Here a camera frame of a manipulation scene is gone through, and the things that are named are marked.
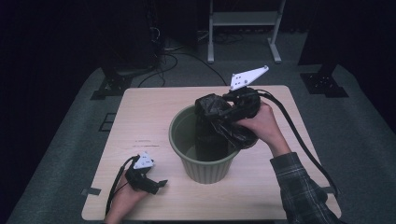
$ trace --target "black plastic bag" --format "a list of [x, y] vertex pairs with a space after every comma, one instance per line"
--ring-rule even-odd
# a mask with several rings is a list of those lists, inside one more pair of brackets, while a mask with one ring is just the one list
[[256, 144], [258, 137], [251, 130], [225, 119], [209, 116], [232, 106], [216, 94], [208, 94], [195, 101], [195, 148], [199, 161], [215, 161], [227, 157], [228, 143], [236, 149]]

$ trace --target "gray tape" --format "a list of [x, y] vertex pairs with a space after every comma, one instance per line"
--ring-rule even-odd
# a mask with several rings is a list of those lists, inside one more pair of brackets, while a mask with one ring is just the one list
[[334, 194], [334, 189], [332, 187], [324, 187], [322, 188], [323, 191], [325, 191], [326, 193], [331, 193]]
[[83, 196], [88, 196], [89, 194], [99, 195], [100, 191], [101, 191], [101, 189], [94, 189], [94, 188], [83, 189], [81, 191], [81, 195], [83, 195]]

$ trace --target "metal stand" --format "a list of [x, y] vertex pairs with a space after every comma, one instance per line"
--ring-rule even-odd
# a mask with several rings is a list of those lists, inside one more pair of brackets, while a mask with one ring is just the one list
[[106, 71], [105, 78], [99, 88], [94, 91], [91, 100], [105, 100], [107, 96], [122, 96], [124, 92], [131, 87], [132, 78], [123, 77], [115, 71]]
[[324, 94], [329, 98], [348, 97], [344, 88], [339, 87], [332, 78], [336, 65], [336, 63], [325, 63], [317, 73], [300, 74], [310, 94]]
[[282, 0], [278, 11], [260, 11], [260, 12], [213, 12], [213, 0], [210, 0], [209, 11], [209, 43], [207, 44], [207, 61], [215, 61], [213, 49], [213, 27], [214, 26], [241, 26], [241, 25], [274, 25], [273, 36], [268, 38], [268, 44], [273, 54], [274, 61], [281, 63], [279, 52], [277, 51], [275, 41], [279, 25], [282, 20], [283, 9], [286, 0]]

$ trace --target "person's right hand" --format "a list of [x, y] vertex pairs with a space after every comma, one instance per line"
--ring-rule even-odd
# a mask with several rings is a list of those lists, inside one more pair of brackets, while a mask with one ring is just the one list
[[274, 157], [291, 152], [288, 143], [276, 123], [273, 109], [268, 104], [262, 102], [260, 110], [254, 118], [240, 119], [236, 124], [253, 131], [271, 148]]

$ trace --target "plaid shirt sleeve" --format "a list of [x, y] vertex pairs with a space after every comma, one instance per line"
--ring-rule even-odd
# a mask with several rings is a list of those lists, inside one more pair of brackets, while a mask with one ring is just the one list
[[326, 205], [327, 194], [309, 177], [297, 153], [275, 157], [271, 163], [289, 223], [341, 223]]

